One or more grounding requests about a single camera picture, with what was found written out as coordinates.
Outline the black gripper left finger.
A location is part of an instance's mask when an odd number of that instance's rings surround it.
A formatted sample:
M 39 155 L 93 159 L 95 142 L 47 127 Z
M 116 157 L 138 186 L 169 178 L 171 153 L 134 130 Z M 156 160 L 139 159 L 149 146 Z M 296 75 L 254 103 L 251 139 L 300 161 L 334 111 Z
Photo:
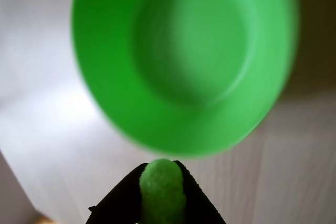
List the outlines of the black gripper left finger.
M 97 205 L 89 207 L 87 224 L 138 223 L 141 215 L 139 179 L 143 163 L 129 172 Z

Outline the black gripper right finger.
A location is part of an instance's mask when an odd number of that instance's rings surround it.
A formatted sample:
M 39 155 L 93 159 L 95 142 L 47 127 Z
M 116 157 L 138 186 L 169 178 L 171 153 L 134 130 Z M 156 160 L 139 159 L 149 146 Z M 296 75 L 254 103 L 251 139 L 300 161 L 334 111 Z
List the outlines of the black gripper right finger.
M 189 170 L 180 161 L 174 162 L 179 166 L 183 175 L 183 191 L 186 196 L 186 223 L 226 224 Z

